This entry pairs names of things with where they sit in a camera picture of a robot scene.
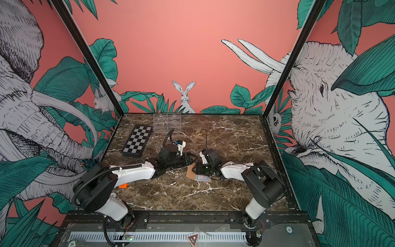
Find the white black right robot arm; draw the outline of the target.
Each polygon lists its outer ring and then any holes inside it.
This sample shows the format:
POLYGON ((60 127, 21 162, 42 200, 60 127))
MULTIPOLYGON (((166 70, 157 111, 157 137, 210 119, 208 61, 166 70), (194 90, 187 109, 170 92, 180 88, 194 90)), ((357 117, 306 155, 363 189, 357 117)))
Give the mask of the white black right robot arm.
POLYGON ((236 222, 249 229, 256 226, 265 227, 263 218, 265 211, 286 191, 279 173, 264 161, 247 164, 226 162, 216 166, 213 163, 196 163, 192 172, 196 175, 216 176, 220 179, 235 179, 244 182, 253 197, 244 209, 241 219, 236 222))

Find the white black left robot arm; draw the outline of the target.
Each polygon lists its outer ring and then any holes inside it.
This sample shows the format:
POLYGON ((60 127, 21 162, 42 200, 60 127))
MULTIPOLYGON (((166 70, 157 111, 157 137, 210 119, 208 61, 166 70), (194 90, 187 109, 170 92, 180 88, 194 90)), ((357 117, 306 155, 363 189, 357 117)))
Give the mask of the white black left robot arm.
POLYGON ((193 164, 197 155, 184 152, 162 151, 143 163, 110 166, 105 162, 97 164, 81 177, 73 187, 72 205, 86 213, 100 213, 114 221, 134 215, 122 200, 111 195, 114 188, 140 180, 151 180, 165 174, 168 169, 179 169, 193 164))

